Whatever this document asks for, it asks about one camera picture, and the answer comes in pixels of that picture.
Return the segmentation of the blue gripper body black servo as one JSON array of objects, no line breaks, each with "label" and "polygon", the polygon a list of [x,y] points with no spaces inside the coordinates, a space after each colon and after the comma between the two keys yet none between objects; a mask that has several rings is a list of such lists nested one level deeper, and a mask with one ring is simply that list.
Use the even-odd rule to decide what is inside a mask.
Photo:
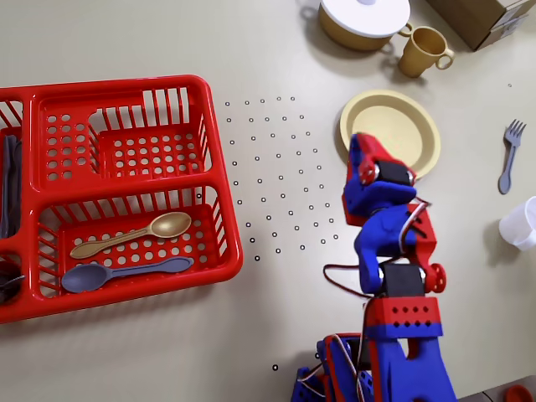
[{"label": "blue gripper body black servo", "polygon": [[413,172],[401,161],[376,162],[375,170],[378,177],[370,185],[363,185],[358,198],[343,195],[349,225],[364,225],[376,210],[408,204],[416,196]]}]

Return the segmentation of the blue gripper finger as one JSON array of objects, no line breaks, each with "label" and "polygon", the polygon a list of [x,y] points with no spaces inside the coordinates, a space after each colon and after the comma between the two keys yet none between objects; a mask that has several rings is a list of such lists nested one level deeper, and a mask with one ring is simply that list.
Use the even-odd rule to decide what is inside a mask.
[{"label": "blue gripper finger", "polygon": [[348,150],[347,180],[343,195],[346,198],[358,198],[363,192],[359,177],[359,167],[363,159],[363,135],[353,135]]}]

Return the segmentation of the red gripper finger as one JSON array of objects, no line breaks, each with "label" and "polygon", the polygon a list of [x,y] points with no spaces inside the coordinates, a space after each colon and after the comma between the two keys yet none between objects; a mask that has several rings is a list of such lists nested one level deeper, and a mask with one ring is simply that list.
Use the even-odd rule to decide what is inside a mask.
[{"label": "red gripper finger", "polygon": [[361,184],[370,185],[376,179],[376,162],[393,161],[376,137],[365,133],[353,135],[353,173]]}]

